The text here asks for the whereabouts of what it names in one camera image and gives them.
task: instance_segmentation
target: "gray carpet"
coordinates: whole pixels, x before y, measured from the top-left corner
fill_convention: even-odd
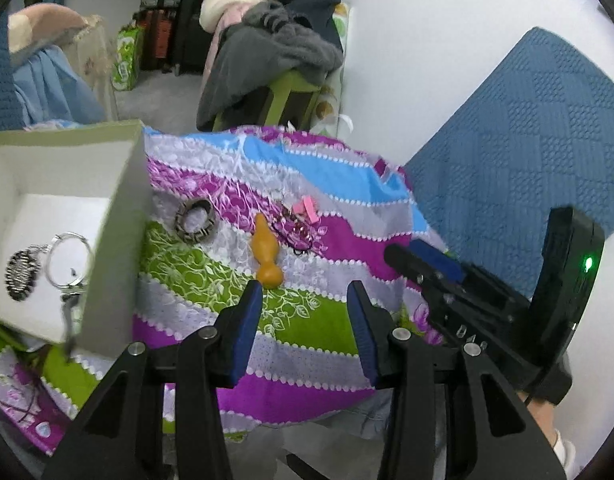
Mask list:
[[[169,134],[196,132],[196,109],[200,98],[200,74],[141,72],[136,88],[116,92],[118,117],[140,119]]]

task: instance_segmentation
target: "metal screw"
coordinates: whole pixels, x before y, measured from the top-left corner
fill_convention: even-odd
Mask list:
[[[482,349],[475,343],[467,343],[462,348],[465,350],[465,353],[471,357],[478,357],[482,352]]]
[[[394,328],[393,332],[391,332],[391,335],[394,336],[394,338],[396,338],[398,341],[406,341],[411,337],[411,332],[406,328],[399,327]]]
[[[145,351],[145,345],[140,341],[137,341],[128,346],[127,351],[133,356],[140,355]]]
[[[201,339],[213,339],[218,335],[218,330],[216,330],[215,326],[204,326],[198,331],[198,335]]]

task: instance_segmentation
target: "blue knitted blanket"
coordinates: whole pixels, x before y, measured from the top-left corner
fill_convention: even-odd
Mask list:
[[[534,28],[405,171],[452,252],[529,296],[552,207],[614,230],[614,83]]]
[[[7,46],[7,14],[0,17],[0,130],[20,130],[22,116],[14,93],[10,51]]]

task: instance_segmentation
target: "light blue cloth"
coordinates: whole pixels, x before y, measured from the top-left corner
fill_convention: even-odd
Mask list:
[[[25,126],[53,119],[82,124],[105,120],[94,93],[55,45],[37,51],[14,72],[14,87]]]

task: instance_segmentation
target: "white cardboard box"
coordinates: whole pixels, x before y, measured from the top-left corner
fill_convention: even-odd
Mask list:
[[[16,251],[76,232],[94,252],[77,345],[116,357],[131,341],[150,193],[138,121],[0,132],[0,322],[48,342],[64,341],[62,292],[41,274],[32,294],[14,301],[4,274]],[[84,246],[71,240],[56,249],[50,270],[56,281],[68,282],[70,269],[80,272],[85,262]]]

